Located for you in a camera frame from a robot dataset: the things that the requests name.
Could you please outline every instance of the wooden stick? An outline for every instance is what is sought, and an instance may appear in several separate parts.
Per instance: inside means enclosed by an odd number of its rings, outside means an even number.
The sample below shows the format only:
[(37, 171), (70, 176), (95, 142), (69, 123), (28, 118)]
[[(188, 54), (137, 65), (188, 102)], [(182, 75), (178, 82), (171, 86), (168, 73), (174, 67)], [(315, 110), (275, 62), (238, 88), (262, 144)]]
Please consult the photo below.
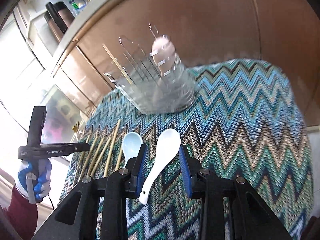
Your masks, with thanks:
[[(88, 143), (89, 139), (90, 139), (90, 134), (88, 134), (88, 137), (87, 137), (87, 139), (85, 140), (85, 143)], [(81, 153), (81, 155), (80, 155), (79, 162), (78, 162), (78, 166), (77, 166), (76, 173), (75, 173), (75, 179), (73, 180), (72, 187), (74, 187), (74, 186), (75, 186), (76, 178), (77, 178), (77, 173), (78, 173), (78, 171), (79, 171), (80, 164), (81, 164), (81, 162), (82, 162), (82, 159), (83, 159), (84, 153), (85, 153), (85, 152), (82, 152), (82, 153)]]
[(115, 171), (117, 171), (119, 169), (119, 167), (120, 167), (121, 157), (122, 157), (122, 144), (121, 144), (121, 147), (120, 147), (120, 151), (119, 151), (119, 155), (118, 155), (118, 160), (117, 160)]
[(96, 159), (96, 157), (97, 157), (97, 155), (98, 155), (98, 153), (99, 153), (99, 150), (100, 150), (100, 148), (101, 148), (101, 145), (103, 144), (104, 138), (105, 138), (105, 137), (102, 137), (102, 139), (100, 140), (100, 143), (99, 143), (99, 145), (98, 145), (98, 147), (97, 147), (97, 150), (96, 150), (96, 152), (94, 153), (94, 156), (93, 156), (93, 158), (92, 158), (92, 161), (91, 161), (91, 163), (90, 163), (90, 166), (89, 166), (89, 169), (88, 169), (88, 172), (87, 172), (87, 176), (90, 175), (90, 171), (91, 171), (93, 165), (95, 164), (94, 161), (95, 161), (95, 159)]
[(115, 128), (115, 133), (113, 134), (113, 138), (112, 138), (112, 142), (111, 142), (111, 146), (110, 146), (110, 150), (109, 150), (109, 154), (108, 154), (107, 163), (106, 163), (106, 166), (104, 168), (103, 177), (106, 177), (107, 174), (108, 174), (108, 166), (109, 166), (109, 163), (110, 163), (110, 160), (111, 160), (112, 150), (113, 150), (113, 146), (115, 145), (118, 129), (119, 129), (119, 126), (120, 126), (120, 121), (121, 121), (121, 119), (118, 120), (118, 123), (117, 123), (116, 128)]
[(78, 182), (82, 179), (82, 176), (83, 176), (83, 174), (84, 174), (85, 167), (87, 166), (87, 163), (88, 163), (88, 161), (89, 161), (89, 159), (90, 159), (91, 152), (92, 152), (92, 150), (93, 150), (93, 148), (94, 148), (94, 145), (96, 144), (97, 139), (98, 139), (98, 136), (96, 135), (96, 137), (94, 138), (94, 141), (93, 141), (93, 143), (92, 143), (92, 145), (91, 145), (91, 148), (90, 148), (90, 151), (89, 151), (89, 153), (88, 153), (88, 156), (87, 156), (87, 158), (85, 159), (85, 162), (84, 162), (84, 164), (83, 164), (83, 167), (82, 167), (82, 170), (81, 170), (81, 173), (80, 173), (80, 177), (79, 177)]
[(106, 149), (107, 149), (110, 141), (111, 141), (111, 137), (108, 138), (108, 140), (107, 140), (107, 142), (106, 142), (106, 145), (105, 145), (104, 148), (102, 149), (102, 152), (100, 153), (100, 155), (99, 155), (99, 157), (98, 157), (98, 160), (96, 161), (96, 164), (95, 164), (95, 166), (93, 167), (93, 170), (91, 171), (91, 174), (90, 174), (91, 177), (94, 176), (94, 173), (96, 172), (96, 169), (97, 169), (97, 167), (98, 167), (98, 165), (99, 165), (99, 163), (100, 163), (100, 161), (101, 161), (101, 159), (102, 159), (102, 157), (103, 157), (103, 154), (104, 154), (104, 152), (106, 151)]
[(113, 62), (116, 64), (116, 66), (118, 67), (118, 69), (121, 71), (121, 73), (124, 75), (124, 77), (127, 79), (127, 81), (129, 82), (130, 85), (133, 85), (133, 82), (131, 80), (131, 78), (128, 76), (128, 74), (124, 71), (124, 69), (122, 68), (122, 66), (119, 64), (119, 62), (116, 60), (116, 58), (111, 54), (110, 50), (107, 48), (107, 46), (105, 44), (102, 44), (103, 48), (105, 49), (105, 51), (109, 54), (109, 56), (112, 58)]

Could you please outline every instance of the gloved hand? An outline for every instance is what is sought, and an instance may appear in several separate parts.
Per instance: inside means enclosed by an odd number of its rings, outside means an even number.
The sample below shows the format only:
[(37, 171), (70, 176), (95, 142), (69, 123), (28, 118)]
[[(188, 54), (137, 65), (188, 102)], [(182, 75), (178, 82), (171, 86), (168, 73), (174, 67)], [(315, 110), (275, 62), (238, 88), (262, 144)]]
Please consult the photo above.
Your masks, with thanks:
[[(38, 183), (34, 186), (33, 191), (37, 200), (42, 200), (49, 194), (50, 191), (50, 174), (52, 165), (49, 159), (41, 160), (45, 162), (45, 169), (38, 178)], [(18, 178), (15, 180), (17, 190), (25, 197), (28, 198), (28, 190), (26, 183), (26, 175), (33, 169), (31, 162), (21, 161), (18, 172)]]

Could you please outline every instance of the metal screw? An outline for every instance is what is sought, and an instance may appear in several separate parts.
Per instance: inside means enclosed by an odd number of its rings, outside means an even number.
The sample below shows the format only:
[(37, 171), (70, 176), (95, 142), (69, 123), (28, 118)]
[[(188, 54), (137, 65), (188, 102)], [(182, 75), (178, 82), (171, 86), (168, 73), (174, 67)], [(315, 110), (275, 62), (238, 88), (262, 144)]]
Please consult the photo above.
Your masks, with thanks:
[(126, 169), (126, 168), (119, 169), (119, 174), (121, 174), (121, 175), (125, 175), (125, 174), (127, 174), (128, 172), (129, 172), (129, 170)]
[(245, 183), (245, 179), (242, 178), (242, 177), (238, 177), (238, 178), (236, 179), (236, 181), (237, 181), (239, 184), (244, 184), (244, 183)]
[(88, 183), (88, 182), (90, 182), (91, 181), (91, 177), (90, 176), (84, 176), (83, 178), (82, 178), (82, 182), (83, 183)]
[(208, 169), (200, 169), (200, 173), (202, 175), (208, 175), (209, 174), (209, 170)]

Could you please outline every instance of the chevron pattern fabric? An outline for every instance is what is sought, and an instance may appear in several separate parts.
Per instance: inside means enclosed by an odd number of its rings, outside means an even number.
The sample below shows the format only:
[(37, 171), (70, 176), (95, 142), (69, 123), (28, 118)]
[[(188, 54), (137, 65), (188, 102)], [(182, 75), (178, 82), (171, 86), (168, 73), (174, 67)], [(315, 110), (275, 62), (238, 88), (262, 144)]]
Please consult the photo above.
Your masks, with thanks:
[[(121, 118), (109, 173), (115, 169), (123, 136), (135, 131), (149, 146), (148, 174), (157, 138), (165, 129), (175, 128), (190, 155), (203, 167), (223, 178), (246, 178), (293, 239), (299, 239), (313, 206), (313, 179), (303, 116), (288, 79), (279, 68), (260, 60), (235, 59), (188, 71), (198, 84), (196, 100), (188, 109), (177, 114), (143, 115), (114, 90), (87, 122), (82, 141), (89, 132), (97, 134), (96, 148), (103, 135), (112, 136)], [(108, 149), (95, 178), (102, 177), (107, 155)], [(75, 154), (60, 199), (71, 189), (78, 160)], [(176, 156), (156, 179), (146, 206), (138, 200), (126, 200), (129, 239), (195, 239), (200, 203), (186, 197)], [(225, 229), (228, 239), (228, 223)]]

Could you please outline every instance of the blue and white glove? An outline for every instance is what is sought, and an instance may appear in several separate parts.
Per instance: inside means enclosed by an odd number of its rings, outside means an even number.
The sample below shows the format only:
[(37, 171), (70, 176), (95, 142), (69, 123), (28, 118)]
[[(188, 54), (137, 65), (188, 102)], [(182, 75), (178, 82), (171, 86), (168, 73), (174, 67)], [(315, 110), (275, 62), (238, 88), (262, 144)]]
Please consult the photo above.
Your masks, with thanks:
[[(49, 159), (39, 160), (43, 165), (43, 172), (40, 174), (37, 184), (33, 187), (33, 192), (36, 200), (42, 200), (45, 196), (49, 194), (50, 191), (50, 174), (52, 165)], [(21, 161), (21, 165), (18, 172), (18, 178), (15, 181), (17, 190), (23, 195), (25, 198), (29, 198), (28, 189), (27, 189), (27, 181), (26, 178), (36, 179), (36, 176), (31, 173), (33, 170), (32, 163), (28, 161)]]

